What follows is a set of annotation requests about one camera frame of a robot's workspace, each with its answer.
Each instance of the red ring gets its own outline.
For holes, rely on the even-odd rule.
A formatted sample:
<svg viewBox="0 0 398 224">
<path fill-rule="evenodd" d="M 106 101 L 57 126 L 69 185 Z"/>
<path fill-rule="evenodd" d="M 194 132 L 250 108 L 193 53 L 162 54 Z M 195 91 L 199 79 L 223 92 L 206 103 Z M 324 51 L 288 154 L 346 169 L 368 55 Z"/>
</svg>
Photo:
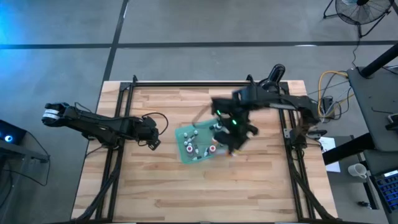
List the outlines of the red ring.
<svg viewBox="0 0 398 224">
<path fill-rule="evenodd" d="M 216 146 L 210 146 L 209 150 L 210 150 L 210 152 L 215 152 L 216 151 Z"/>
<path fill-rule="evenodd" d="M 187 152 L 193 152 L 192 146 L 188 146 L 188 147 L 187 147 Z"/>
</svg>

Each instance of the blue light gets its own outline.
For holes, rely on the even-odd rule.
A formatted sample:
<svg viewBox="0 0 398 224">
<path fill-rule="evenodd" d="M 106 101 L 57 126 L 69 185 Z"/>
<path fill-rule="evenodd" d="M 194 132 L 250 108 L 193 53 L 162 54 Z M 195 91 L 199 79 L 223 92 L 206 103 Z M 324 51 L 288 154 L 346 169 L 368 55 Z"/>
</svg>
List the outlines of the blue light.
<svg viewBox="0 0 398 224">
<path fill-rule="evenodd" d="M 12 141 L 12 136 L 6 136 L 4 138 L 4 140 L 6 140 L 6 142 L 11 142 Z"/>
</svg>

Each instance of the yellow cable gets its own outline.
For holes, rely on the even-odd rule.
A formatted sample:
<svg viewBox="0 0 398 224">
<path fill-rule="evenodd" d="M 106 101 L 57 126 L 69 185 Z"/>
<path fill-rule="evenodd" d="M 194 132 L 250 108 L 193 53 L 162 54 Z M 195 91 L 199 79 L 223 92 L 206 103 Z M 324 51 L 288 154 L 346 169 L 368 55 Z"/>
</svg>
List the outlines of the yellow cable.
<svg viewBox="0 0 398 224">
<path fill-rule="evenodd" d="M 328 74 L 328 73 L 333 73 L 333 74 L 336 74 L 336 75 L 341 75 L 342 77 L 346 77 L 346 78 L 348 77 L 348 75 L 347 75 L 346 73 L 337 72 L 337 71 L 325 71 L 325 72 L 322 73 L 321 77 L 319 78 L 319 82 L 318 82 L 318 115 L 319 115 L 319 117 L 321 117 L 321 118 L 326 118 L 328 115 L 330 115 L 332 112 L 335 111 L 335 108 L 334 108 L 334 109 L 333 109 L 331 112 L 329 112 L 329 114 L 327 114 L 327 115 L 322 116 L 322 114 L 321 114 L 321 83 L 322 83 L 323 77 L 324 77 L 326 74 Z"/>
</svg>

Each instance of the electric fan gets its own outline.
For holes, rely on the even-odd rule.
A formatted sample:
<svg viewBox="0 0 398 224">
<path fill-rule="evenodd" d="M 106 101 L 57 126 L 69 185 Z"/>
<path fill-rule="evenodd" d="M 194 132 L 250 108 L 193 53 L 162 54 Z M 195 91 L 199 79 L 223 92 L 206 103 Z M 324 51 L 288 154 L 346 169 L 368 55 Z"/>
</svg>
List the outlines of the electric fan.
<svg viewBox="0 0 398 224">
<path fill-rule="evenodd" d="M 326 11 L 333 1 L 336 1 L 336 14 L 326 15 Z M 368 35 L 374 27 L 390 13 L 394 0 L 331 0 L 323 18 L 338 16 L 344 22 L 358 27 L 358 36 L 362 38 Z M 378 20 L 365 34 L 362 35 L 361 25 Z"/>
</svg>

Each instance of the keyboard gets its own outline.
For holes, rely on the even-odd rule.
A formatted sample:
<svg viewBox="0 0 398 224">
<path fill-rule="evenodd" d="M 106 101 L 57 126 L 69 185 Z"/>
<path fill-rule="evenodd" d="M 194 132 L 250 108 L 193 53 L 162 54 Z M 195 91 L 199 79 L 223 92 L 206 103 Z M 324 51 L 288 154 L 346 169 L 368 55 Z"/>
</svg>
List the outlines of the keyboard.
<svg viewBox="0 0 398 224">
<path fill-rule="evenodd" d="M 374 176 L 376 189 L 388 212 L 398 212 L 398 170 Z"/>
</svg>

